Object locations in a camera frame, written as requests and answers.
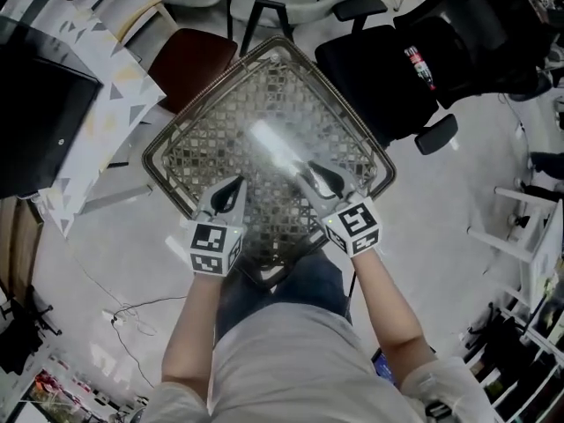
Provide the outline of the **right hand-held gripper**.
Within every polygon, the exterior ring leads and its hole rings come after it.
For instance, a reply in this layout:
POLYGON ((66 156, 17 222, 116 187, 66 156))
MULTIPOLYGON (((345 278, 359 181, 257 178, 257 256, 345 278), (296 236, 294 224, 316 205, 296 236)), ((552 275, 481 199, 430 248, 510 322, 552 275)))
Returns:
POLYGON ((355 178, 346 169, 330 161, 311 161, 310 168, 298 173, 298 185, 313 204, 326 237, 350 258, 379 242, 382 224, 373 200, 355 190, 355 178))

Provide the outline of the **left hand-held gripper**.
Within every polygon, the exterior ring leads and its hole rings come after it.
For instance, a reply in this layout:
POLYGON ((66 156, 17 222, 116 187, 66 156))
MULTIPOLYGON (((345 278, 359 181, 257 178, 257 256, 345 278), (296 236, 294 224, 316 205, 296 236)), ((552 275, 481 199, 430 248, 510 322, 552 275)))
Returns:
POLYGON ((245 206, 242 176, 228 177, 204 191, 188 223, 188 260, 195 273, 228 275, 242 251, 245 206))

